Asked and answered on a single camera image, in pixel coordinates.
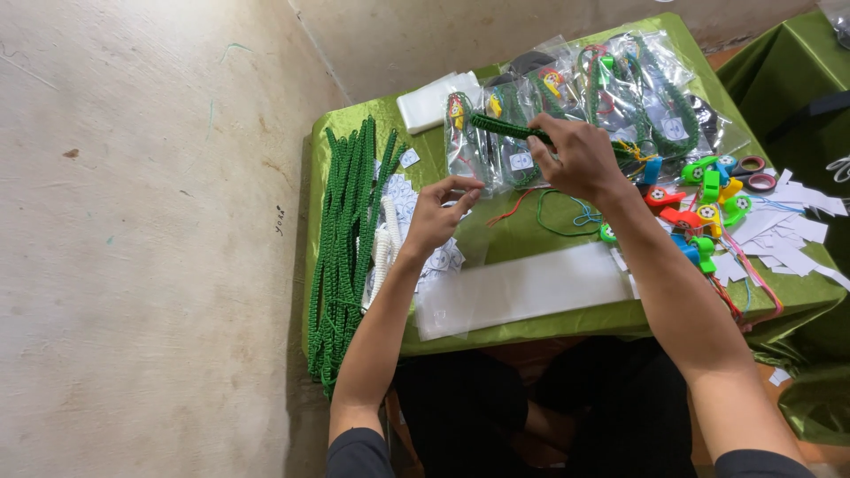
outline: green fabric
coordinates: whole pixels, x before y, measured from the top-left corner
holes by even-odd
[[[697,75],[697,78],[688,85],[690,90],[707,99],[714,108],[732,119],[743,130],[749,133],[749,129],[743,122],[734,102],[729,98],[722,84],[717,80],[717,77],[703,56],[700,47],[688,32],[687,26],[685,26],[677,15],[662,14],[642,20],[637,25],[647,31],[666,30],[674,48],[680,53],[683,63]],[[583,43],[599,43],[617,32],[617,30],[605,31],[583,38],[581,41]],[[491,65],[477,70],[476,74],[479,77],[494,76],[498,74],[498,69],[496,65]],[[422,159],[410,168],[400,169],[398,171],[404,173],[406,178],[412,181],[415,189],[418,190],[425,185],[445,177],[443,129],[435,128],[414,136],[407,134],[404,130],[401,115],[395,104],[395,99],[399,95],[392,94],[342,110],[332,111],[325,114],[313,126],[313,154],[306,253],[307,277],[312,277],[313,268],[315,267],[322,196],[325,191],[325,182],[331,158],[330,148],[324,134],[325,128],[331,128],[335,131],[350,131],[359,127],[363,118],[372,114],[377,121],[376,131],[379,144],[386,142],[389,131],[392,128],[397,128],[399,130],[399,141],[404,141],[415,149]],[[764,151],[757,142],[753,142],[745,149],[739,151],[738,154],[764,155]],[[530,193],[523,200],[517,213],[499,221],[492,229],[480,229],[489,233],[489,249],[486,254],[486,262],[488,264],[519,259],[561,248],[569,248],[597,240],[596,237],[588,236],[559,236],[540,227],[536,219],[536,203],[540,194],[541,191]],[[512,208],[518,198],[519,193],[514,192],[510,199],[503,203],[501,212],[506,212]],[[488,211],[479,210],[479,208],[484,209],[482,206],[482,204],[476,206],[475,212],[464,219],[464,223],[472,219],[473,221],[477,220],[478,224],[483,224],[485,220],[494,215]],[[572,225],[572,219],[580,213],[580,208],[577,203],[571,201],[567,196],[556,195],[551,198],[548,197],[542,213],[542,220],[545,224],[557,230],[574,230],[575,226]],[[458,241],[458,247],[462,248],[462,242],[460,240]],[[820,245],[810,244],[803,250],[820,264],[833,266],[829,255]],[[469,259],[470,254],[464,251],[464,255]],[[784,336],[794,328],[800,327],[810,321],[826,308],[837,304],[844,297],[843,288],[819,274],[811,274],[807,277],[775,275],[769,270],[765,270],[757,260],[754,261],[754,265],[771,284],[773,290],[779,295],[787,307],[787,317],[780,317],[755,326],[753,330],[754,337],[770,339]],[[761,289],[751,285],[751,290],[752,301],[750,311],[747,314],[748,318],[757,317],[774,308],[771,300]],[[728,292],[734,302],[743,310],[746,306],[747,296],[744,283],[730,283]],[[304,317],[303,324],[306,327],[306,307]],[[419,340],[417,329],[413,325],[414,323],[415,319],[411,307],[411,315],[408,318],[409,327],[405,330],[401,345],[401,354],[403,356],[471,349],[487,345],[566,335],[649,335],[646,316],[643,313],[640,302],[637,300],[604,304],[502,326],[474,330],[469,332],[464,339],[446,337],[422,342]]]
[[[816,11],[767,31],[717,76],[764,144],[767,132],[810,101],[850,88],[850,51],[838,45],[829,22]],[[806,120],[766,144],[765,150],[777,168],[794,172],[793,179],[829,196],[850,197],[850,182],[837,184],[833,172],[825,170],[830,162],[850,154],[847,131],[850,110],[829,113]],[[840,269],[850,272],[850,220],[820,216],[830,225],[826,249]],[[815,309],[801,316],[790,314],[757,327],[747,338],[758,361],[796,377],[779,397],[779,408],[797,436],[850,446],[850,302],[813,305]],[[812,321],[818,312],[823,315]],[[784,322],[798,328],[783,332]]]

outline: forearm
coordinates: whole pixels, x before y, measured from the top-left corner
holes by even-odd
[[[704,372],[755,372],[729,310],[629,188],[602,200],[600,211],[637,283],[649,327],[687,380]]]
[[[331,405],[381,405],[399,359],[401,337],[425,258],[402,248],[343,358]]]

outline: scissor handle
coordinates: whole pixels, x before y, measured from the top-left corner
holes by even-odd
[[[729,176],[733,178],[739,178],[740,176],[746,176],[749,174],[759,174],[764,171],[764,168],[768,165],[768,162],[764,161],[764,158],[761,156],[747,156],[738,160],[738,164],[735,164],[735,167],[732,169],[732,173]]]
[[[752,192],[770,192],[776,189],[776,178],[770,174],[755,173],[739,178],[744,187]]]

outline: left hand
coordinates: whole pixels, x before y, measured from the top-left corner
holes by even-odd
[[[449,176],[438,183],[423,187],[419,191],[411,228],[401,250],[406,250],[419,259],[426,259],[434,253],[434,249],[445,244],[455,233],[461,216],[475,205],[481,197],[483,187],[484,183],[481,181],[463,176]],[[457,204],[443,208],[443,204],[448,201],[457,201]]]

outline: person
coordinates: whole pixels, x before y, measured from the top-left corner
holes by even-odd
[[[429,477],[542,475],[509,446],[520,430],[565,450],[567,476],[696,476],[687,389],[718,477],[813,476],[725,304],[620,172],[605,130],[547,114],[529,127],[546,132],[558,153],[529,137],[546,180],[589,201],[616,231],[654,337],[590,338],[566,350],[533,401],[515,371],[476,350],[397,369],[424,261],[484,184],[451,176],[423,187],[407,239],[343,359],[326,475],[393,476],[378,409],[394,381]],[[441,207],[450,200],[457,203]]]

